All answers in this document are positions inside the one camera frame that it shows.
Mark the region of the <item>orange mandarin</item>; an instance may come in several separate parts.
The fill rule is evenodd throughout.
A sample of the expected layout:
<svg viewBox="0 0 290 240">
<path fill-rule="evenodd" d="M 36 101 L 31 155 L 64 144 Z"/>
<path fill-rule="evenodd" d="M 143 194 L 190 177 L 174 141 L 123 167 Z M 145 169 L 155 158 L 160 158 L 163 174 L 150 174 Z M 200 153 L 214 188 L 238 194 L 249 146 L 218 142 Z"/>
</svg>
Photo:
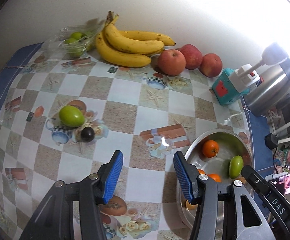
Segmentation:
<svg viewBox="0 0 290 240">
<path fill-rule="evenodd" d="M 221 177 L 218 174 L 211 173 L 211 174 L 208 174 L 208 177 L 212 178 L 214 181 L 216 181 L 218 183 L 222 182 L 222 179 L 221 179 Z"/>
<path fill-rule="evenodd" d="M 202 146 L 202 154 L 206 158 L 216 157 L 219 153 L 219 144 L 214 140 L 208 140 Z"/>
<path fill-rule="evenodd" d="M 206 172 L 204 172 L 204 170 L 201 170 L 201 169 L 197 169 L 197 170 L 200 174 L 206 174 Z"/>
</svg>

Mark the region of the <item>green jujube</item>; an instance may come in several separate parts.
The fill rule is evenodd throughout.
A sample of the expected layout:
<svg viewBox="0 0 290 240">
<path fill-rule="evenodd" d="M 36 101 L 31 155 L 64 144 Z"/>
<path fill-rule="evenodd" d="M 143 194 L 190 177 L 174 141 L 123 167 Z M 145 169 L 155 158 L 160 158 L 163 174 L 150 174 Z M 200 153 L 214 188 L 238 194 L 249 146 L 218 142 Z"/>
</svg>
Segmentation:
<svg viewBox="0 0 290 240">
<path fill-rule="evenodd" d="M 64 106 L 58 115 L 60 121 L 68 127 L 76 128 L 82 126 L 85 122 L 85 117 L 82 112 L 74 106 Z"/>
<path fill-rule="evenodd" d="M 235 179 L 239 176 L 244 167 L 243 158 L 240 155 L 236 155 L 230 160 L 229 163 L 229 177 Z"/>
</svg>

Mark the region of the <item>brown longan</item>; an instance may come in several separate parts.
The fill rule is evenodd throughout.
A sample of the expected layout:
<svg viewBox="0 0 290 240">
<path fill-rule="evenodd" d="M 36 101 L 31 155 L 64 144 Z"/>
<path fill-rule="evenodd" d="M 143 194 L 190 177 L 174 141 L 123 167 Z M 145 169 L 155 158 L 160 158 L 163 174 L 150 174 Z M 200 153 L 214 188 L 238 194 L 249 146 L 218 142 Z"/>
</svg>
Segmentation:
<svg viewBox="0 0 290 240">
<path fill-rule="evenodd" d="M 190 204 L 190 202 L 189 202 L 188 200 L 186 200 L 186 201 L 185 201 L 185 207 L 186 207 L 188 210 L 195 210 L 195 209 L 198 207 L 198 205 L 197 205 L 197 204 L 195 204 L 195 205 Z"/>
</svg>

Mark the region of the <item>white smartphone on stand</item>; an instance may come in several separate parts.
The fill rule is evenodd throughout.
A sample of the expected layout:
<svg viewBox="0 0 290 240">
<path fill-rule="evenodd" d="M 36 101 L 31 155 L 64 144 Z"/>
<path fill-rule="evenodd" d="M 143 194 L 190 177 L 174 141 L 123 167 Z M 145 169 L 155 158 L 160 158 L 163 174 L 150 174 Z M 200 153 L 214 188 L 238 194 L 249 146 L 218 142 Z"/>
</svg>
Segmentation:
<svg viewBox="0 0 290 240">
<path fill-rule="evenodd" d="M 290 173 L 283 172 L 268 177 L 268 181 L 283 195 L 290 194 Z"/>
</svg>

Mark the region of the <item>stainless steel bowl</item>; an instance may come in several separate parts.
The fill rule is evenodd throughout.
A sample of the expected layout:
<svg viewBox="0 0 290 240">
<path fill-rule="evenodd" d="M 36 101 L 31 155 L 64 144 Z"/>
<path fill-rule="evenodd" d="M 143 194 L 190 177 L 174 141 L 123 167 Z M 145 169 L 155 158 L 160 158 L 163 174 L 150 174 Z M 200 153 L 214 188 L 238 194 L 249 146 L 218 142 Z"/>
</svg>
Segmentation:
<svg viewBox="0 0 290 240">
<path fill-rule="evenodd" d="M 209 140 L 216 141 L 219 145 L 219 152 L 216 157 L 207 158 L 202 153 L 202 146 Z M 222 183 L 231 184 L 233 180 L 229 177 L 229 163 L 235 155 L 240 155 L 243 158 L 244 166 L 250 165 L 254 167 L 251 152 L 243 140 L 233 132 L 218 128 L 204 132 L 196 138 L 184 154 L 184 157 L 188 163 L 195 165 L 206 174 L 217 174 L 220 176 Z M 183 223 L 192 229 L 197 207 L 193 210 L 189 210 L 185 207 L 185 201 L 186 199 L 183 196 L 180 184 L 177 182 L 176 202 L 178 213 Z M 215 239 L 221 238 L 222 228 L 223 202 L 219 201 Z"/>
</svg>

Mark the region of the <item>dark plum far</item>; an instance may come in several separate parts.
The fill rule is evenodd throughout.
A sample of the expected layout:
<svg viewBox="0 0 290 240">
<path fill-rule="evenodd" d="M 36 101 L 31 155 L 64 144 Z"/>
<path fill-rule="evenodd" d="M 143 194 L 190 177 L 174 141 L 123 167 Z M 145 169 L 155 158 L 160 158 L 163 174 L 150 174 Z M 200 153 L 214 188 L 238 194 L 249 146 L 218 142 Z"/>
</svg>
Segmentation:
<svg viewBox="0 0 290 240">
<path fill-rule="evenodd" d="M 80 132 L 82 142 L 91 142 L 95 138 L 95 132 L 92 127 L 84 127 Z"/>
</svg>

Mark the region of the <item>patterned blue tablecloth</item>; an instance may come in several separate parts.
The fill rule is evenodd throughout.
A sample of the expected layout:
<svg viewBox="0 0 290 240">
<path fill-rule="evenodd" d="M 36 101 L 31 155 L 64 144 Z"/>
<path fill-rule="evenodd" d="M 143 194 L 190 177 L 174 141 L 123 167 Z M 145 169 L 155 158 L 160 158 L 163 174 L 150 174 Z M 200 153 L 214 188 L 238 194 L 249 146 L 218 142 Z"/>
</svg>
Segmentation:
<svg viewBox="0 0 290 240">
<path fill-rule="evenodd" d="M 272 171 L 264 136 L 266 119 L 241 102 L 221 106 L 212 81 L 197 70 L 166 77 L 151 67 L 117 68 L 96 53 L 87 63 L 45 59 L 38 44 L 18 50 L 0 73 L 0 237 L 19 239 L 29 218 L 57 180 L 80 181 L 124 155 L 115 194 L 125 201 L 123 215 L 107 215 L 113 239 L 187 239 L 189 229 L 177 213 L 172 156 L 181 137 L 161 142 L 160 127 L 180 125 L 186 145 L 211 129 L 237 134 L 253 154 L 262 175 Z M 64 106 L 85 117 L 73 128 L 59 119 Z M 95 138 L 82 142 L 92 127 Z"/>
</svg>

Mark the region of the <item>teal plastic box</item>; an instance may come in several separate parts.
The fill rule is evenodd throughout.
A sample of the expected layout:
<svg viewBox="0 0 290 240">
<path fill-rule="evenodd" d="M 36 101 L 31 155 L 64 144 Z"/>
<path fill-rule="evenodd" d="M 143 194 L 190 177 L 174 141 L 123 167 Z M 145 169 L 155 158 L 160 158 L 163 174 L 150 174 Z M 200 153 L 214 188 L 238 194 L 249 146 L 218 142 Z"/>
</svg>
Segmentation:
<svg viewBox="0 0 290 240">
<path fill-rule="evenodd" d="M 246 89 L 241 93 L 235 89 L 229 80 L 229 76 L 233 73 L 233 69 L 224 68 L 212 85 L 212 90 L 221 105 L 230 105 L 236 100 L 240 99 L 242 96 L 249 93 L 249 89 Z"/>
</svg>

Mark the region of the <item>white power strip lamp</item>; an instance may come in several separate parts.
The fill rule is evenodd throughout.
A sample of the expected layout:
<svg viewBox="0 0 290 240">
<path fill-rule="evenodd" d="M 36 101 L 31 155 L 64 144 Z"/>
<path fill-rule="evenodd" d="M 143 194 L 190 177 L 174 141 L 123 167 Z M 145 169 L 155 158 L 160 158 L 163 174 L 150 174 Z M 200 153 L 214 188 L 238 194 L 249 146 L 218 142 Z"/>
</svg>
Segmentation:
<svg viewBox="0 0 290 240">
<path fill-rule="evenodd" d="M 243 65 L 242 67 L 235 69 L 229 76 L 229 80 L 238 93 L 249 89 L 251 85 L 256 83 L 260 76 L 256 72 L 256 69 L 263 65 L 273 66 L 275 64 L 283 62 L 289 56 L 288 54 L 276 43 L 268 46 L 261 55 L 261 60 L 251 66 L 250 64 Z"/>
</svg>

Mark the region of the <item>steel thermos kettle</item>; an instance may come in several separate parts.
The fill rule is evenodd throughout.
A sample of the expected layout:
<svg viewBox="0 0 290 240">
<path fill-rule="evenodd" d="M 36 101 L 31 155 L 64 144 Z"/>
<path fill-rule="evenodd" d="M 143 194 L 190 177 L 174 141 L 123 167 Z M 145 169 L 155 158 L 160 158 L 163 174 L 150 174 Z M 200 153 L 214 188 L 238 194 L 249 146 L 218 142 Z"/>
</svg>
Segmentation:
<svg viewBox="0 0 290 240">
<path fill-rule="evenodd" d="M 290 103 L 290 59 L 263 72 L 257 86 L 244 96 L 244 100 L 255 116 L 273 108 L 280 110 Z"/>
</svg>

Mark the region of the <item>rear red apple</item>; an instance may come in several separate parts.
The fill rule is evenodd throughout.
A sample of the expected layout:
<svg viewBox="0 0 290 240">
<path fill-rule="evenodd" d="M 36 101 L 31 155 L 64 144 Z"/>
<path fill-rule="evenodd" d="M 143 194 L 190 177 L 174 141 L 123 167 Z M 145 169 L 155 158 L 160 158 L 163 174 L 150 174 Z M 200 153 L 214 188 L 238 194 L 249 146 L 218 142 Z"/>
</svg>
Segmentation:
<svg viewBox="0 0 290 240">
<path fill-rule="evenodd" d="M 199 66 L 199 70 L 206 77 L 216 77 L 222 71 L 222 61 L 217 54 L 206 54 L 202 58 L 202 63 Z"/>
</svg>

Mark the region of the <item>red apple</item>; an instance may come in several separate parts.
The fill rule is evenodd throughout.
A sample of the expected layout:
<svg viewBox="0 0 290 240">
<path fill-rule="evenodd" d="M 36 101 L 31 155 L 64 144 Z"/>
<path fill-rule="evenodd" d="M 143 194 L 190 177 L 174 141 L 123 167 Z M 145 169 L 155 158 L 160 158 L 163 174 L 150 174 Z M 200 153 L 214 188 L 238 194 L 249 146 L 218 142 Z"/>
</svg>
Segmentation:
<svg viewBox="0 0 290 240">
<path fill-rule="evenodd" d="M 202 58 L 202 63 L 199 66 L 199 70 L 206 77 L 216 77 L 222 71 L 222 61 L 217 54 L 206 54 Z"/>
<path fill-rule="evenodd" d="M 194 70 L 202 64 L 203 56 L 201 51 L 199 51 L 192 44 L 186 44 L 178 49 L 185 57 L 186 68 L 189 70 Z"/>
<path fill-rule="evenodd" d="M 184 55 L 176 49 L 163 51 L 158 57 L 158 68 L 166 75 L 177 76 L 181 74 L 186 66 Z"/>
</svg>

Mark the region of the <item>middle red apple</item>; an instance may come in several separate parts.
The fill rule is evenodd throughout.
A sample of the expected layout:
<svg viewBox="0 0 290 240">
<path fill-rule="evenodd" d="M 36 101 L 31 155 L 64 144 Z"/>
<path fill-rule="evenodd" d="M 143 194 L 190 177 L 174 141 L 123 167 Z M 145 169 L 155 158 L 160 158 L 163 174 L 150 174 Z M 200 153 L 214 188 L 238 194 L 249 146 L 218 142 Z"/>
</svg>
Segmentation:
<svg viewBox="0 0 290 240">
<path fill-rule="evenodd" d="M 178 49 L 185 57 L 186 68 L 189 70 L 194 70 L 202 64 L 203 56 L 201 51 L 199 51 L 192 44 L 186 44 Z"/>
</svg>

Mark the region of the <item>front red apple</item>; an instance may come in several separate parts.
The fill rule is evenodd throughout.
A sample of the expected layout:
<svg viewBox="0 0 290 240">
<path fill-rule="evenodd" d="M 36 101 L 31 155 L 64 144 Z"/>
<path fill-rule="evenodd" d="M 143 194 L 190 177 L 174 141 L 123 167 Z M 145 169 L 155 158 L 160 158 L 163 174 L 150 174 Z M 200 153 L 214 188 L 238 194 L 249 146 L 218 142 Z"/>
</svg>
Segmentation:
<svg viewBox="0 0 290 240">
<path fill-rule="evenodd" d="M 184 55 L 176 49 L 163 51 L 158 57 L 158 68 L 166 75 L 177 76 L 181 74 L 186 66 Z"/>
</svg>

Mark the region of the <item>yellow banana bunch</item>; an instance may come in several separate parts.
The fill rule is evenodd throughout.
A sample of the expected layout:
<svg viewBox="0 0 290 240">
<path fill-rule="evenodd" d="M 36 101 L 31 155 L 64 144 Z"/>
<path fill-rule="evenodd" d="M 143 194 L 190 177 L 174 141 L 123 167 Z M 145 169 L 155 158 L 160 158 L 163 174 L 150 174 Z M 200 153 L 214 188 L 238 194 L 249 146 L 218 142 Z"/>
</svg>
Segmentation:
<svg viewBox="0 0 290 240">
<path fill-rule="evenodd" d="M 128 68 L 151 64 L 151 57 L 176 45 L 168 35 L 150 31 L 118 30 L 118 14 L 109 11 L 103 29 L 95 38 L 96 50 L 108 63 Z"/>
</svg>

